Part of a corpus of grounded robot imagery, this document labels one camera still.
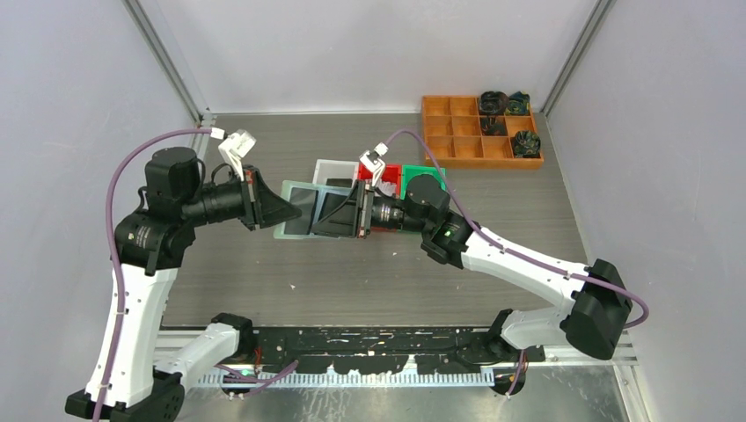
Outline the black credit card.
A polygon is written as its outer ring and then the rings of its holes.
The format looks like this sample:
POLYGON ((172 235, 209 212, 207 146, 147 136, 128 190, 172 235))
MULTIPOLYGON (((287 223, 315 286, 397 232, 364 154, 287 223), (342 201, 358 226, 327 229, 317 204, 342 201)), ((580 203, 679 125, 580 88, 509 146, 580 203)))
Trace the black credit card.
POLYGON ((299 207, 303 214, 301 217, 284 223, 282 234, 291 237, 314 236, 311 233, 311 225, 318 219, 320 202, 329 191, 341 191, 350 188, 320 188, 308 186, 291 186, 288 193, 288 201, 299 207))

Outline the green card holder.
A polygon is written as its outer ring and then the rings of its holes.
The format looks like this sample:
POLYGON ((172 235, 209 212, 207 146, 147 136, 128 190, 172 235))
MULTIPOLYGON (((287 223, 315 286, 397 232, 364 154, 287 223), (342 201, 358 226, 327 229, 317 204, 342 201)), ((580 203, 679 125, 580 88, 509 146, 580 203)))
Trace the green card holder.
POLYGON ((298 207, 301 216, 278 225, 274 230, 274 238, 299 240, 317 237, 311 232, 312 226, 339 206, 351 191, 351 187, 284 180, 281 197, 298 207))

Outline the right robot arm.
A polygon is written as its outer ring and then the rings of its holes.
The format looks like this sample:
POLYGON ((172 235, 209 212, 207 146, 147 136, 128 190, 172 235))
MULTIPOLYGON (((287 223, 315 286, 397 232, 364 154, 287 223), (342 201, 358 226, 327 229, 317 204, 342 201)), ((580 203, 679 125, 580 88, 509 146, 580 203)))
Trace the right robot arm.
POLYGON ((571 346, 598 360, 617 348, 631 300, 617 268, 598 259, 592 266, 572 263, 524 248, 469 221, 450 207, 451 197, 431 175, 419 175, 403 198, 378 196, 357 181, 344 199, 322 207, 311 233, 365 238, 372 229, 421 234, 421 248, 435 262, 494 276, 544 298, 549 307, 498 313, 484 347, 508 361, 522 350, 571 346))

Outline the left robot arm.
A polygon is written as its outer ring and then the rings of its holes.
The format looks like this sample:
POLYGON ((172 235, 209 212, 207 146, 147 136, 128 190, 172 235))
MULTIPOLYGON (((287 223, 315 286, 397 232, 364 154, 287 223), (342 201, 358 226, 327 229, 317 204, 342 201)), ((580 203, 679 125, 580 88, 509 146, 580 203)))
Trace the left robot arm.
POLYGON ((201 226, 237 220, 265 229, 301 209, 265 183, 251 165, 222 183, 186 147, 156 151, 144 168, 140 205, 111 228, 113 298, 98 362, 84 389, 66 399, 67 414, 90 421, 172 421, 186 393, 225 360, 250 360, 258 340, 249 318, 222 312, 168 358, 156 360, 157 335, 186 250, 201 226))

